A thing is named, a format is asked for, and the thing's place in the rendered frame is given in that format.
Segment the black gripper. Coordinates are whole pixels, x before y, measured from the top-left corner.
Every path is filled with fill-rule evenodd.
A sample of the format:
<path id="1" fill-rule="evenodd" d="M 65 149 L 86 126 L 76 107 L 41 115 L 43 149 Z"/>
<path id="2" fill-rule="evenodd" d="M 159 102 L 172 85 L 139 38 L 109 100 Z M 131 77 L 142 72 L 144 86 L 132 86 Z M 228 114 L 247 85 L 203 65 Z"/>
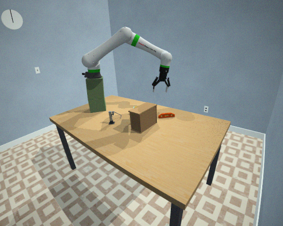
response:
<path id="1" fill-rule="evenodd" d="M 159 78 L 159 79 L 158 79 Z M 167 79 L 167 82 L 168 82 L 168 84 L 167 84 L 167 82 L 166 82 L 166 79 Z M 158 81 L 157 81 L 158 80 Z M 156 77 L 156 79 L 154 80 L 154 82 L 152 83 L 152 86 L 153 86 L 153 92 L 155 92 L 155 86 L 159 83 L 159 82 L 164 82 L 165 81 L 165 83 L 167 84 L 167 86 L 166 86 L 166 91 L 165 92 L 167 92 L 167 90 L 168 90 L 168 87 L 170 86 L 170 82 L 169 82 L 169 77 L 167 77 L 167 73 L 166 74 L 164 74 L 164 73 L 159 73 L 159 77 Z"/>

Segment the orange spirit level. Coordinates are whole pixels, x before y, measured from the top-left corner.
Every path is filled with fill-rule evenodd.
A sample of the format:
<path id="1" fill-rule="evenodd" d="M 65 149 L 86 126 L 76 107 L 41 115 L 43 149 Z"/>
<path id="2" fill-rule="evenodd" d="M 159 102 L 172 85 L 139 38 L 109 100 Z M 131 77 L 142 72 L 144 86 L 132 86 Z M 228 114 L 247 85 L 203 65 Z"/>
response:
<path id="1" fill-rule="evenodd" d="M 168 118 L 168 117 L 175 117 L 173 113 L 162 113 L 158 116 L 158 118 Z"/>

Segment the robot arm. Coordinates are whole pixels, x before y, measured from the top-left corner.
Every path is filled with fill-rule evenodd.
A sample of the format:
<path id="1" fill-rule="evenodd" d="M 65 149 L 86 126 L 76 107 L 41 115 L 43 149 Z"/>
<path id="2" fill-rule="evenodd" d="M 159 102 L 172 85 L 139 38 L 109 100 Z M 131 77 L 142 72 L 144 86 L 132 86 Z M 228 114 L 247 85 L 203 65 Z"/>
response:
<path id="1" fill-rule="evenodd" d="M 102 78 L 100 74 L 100 60 L 124 43 L 142 49 L 159 58 L 159 72 L 164 74 L 168 73 L 172 55 L 168 51 L 156 47 L 139 35 L 133 33 L 130 28 L 123 27 L 103 44 L 83 55 L 82 64 L 88 68 L 88 72 L 82 73 L 82 75 L 85 75 L 84 77 L 88 79 Z"/>

